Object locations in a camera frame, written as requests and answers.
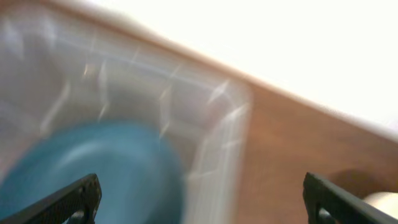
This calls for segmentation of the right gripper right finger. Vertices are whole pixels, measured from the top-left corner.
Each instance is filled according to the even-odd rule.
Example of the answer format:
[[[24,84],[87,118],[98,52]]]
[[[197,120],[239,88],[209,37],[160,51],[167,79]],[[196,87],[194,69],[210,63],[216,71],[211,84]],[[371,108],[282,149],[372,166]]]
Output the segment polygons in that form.
[[[397,224],[396,218],[311,172],[304,178],[303,200],[309,224]]]

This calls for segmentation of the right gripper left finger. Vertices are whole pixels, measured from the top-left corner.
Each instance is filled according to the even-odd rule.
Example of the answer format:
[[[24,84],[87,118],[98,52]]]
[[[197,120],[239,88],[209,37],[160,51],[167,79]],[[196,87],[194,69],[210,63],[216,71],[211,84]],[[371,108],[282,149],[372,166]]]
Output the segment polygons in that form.
[[[1,223],[81,223],[95,224],[102,198],[98,176],[88,174],[72,184],[6,217]]]

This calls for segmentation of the cream bowl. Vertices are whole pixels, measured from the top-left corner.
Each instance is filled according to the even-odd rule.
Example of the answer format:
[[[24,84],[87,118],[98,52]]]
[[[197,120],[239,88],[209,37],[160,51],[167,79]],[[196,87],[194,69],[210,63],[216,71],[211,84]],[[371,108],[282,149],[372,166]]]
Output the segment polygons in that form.
[[[363,201],[395,219],[398,218],[397,193],[377,192],[368,195]]]

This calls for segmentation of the clear plastic storage container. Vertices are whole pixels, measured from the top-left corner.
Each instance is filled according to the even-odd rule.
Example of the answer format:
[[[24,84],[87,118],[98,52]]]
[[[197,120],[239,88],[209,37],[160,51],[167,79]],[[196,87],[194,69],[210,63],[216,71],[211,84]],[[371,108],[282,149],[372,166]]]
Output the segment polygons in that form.
[[[180,223],[231,223],[251,96],[226,72],[41,4],[1,9],[1,184],[77,126],[157,131],[183,167]]]

